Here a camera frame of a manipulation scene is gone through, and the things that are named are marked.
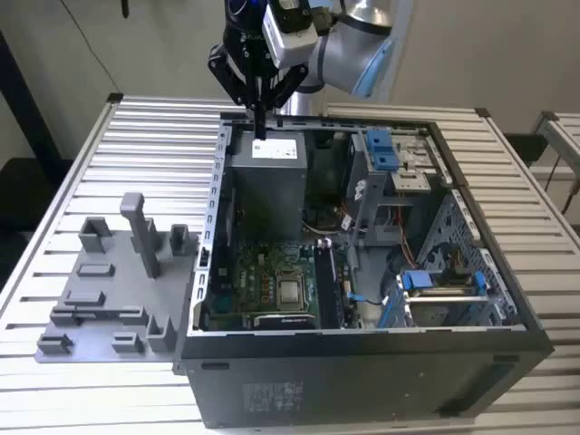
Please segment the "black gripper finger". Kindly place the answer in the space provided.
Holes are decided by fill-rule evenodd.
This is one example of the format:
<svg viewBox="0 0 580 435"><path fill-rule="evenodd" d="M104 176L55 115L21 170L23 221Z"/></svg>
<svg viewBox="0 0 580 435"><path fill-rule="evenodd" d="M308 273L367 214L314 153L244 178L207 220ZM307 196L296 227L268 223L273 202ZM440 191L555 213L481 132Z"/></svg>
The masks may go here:
<svg viewBox="0 0 580 435"><path fill-rule="evenodd" d="M266 137L266 114L284 106L308 74L306 65L292 66L284 77L274 84L274 77L265 77L260 84L259 138Z"/></svg>
<svg viewBox="0 0 580 435"><path fill-rule="evenodd" d="M208 68L230 99L238 106L244 105L254 114L255 138L260 138L260 103L257 94L256 78L251 72L245 81L235 73L228 61L224 44L214 45L209 52Z"/></svg>

